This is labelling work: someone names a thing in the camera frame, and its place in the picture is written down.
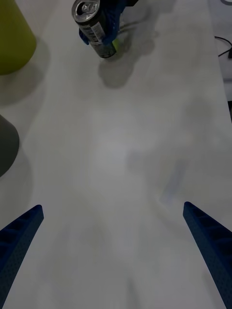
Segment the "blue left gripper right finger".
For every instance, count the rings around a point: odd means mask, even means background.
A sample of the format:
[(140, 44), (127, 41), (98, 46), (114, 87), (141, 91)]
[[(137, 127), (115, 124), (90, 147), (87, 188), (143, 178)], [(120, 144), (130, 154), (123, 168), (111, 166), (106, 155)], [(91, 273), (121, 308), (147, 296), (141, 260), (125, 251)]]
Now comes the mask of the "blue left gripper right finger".
[(232, 307), (232, 232), (190, 202), (184, 204), (183, 217), (225, 307), (230, 309)]

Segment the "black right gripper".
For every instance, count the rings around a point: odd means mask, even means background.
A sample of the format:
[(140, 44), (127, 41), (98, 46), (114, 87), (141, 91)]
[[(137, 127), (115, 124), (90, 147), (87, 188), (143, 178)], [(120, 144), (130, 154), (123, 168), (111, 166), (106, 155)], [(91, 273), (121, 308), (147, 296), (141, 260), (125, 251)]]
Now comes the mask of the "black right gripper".
[[(103, 44), (108, 45), (113, 42), (119, 31), (120, 16), (126, 7), (134, 6), (138, 0), (103, 0), (101, 8), (106, 17), (106, 36)], [(82, 41), (89, 45), (88, 37), (79, 28), (79, 36)]]

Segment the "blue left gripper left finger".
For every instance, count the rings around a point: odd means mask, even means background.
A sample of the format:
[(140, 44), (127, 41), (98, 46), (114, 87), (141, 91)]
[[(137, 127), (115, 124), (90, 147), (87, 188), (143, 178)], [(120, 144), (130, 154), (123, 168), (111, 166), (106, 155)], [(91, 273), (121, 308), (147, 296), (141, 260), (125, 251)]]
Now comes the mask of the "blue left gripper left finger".
[(43, 219), (42, 206), (36, 205), (0, 231), (0, 308)]

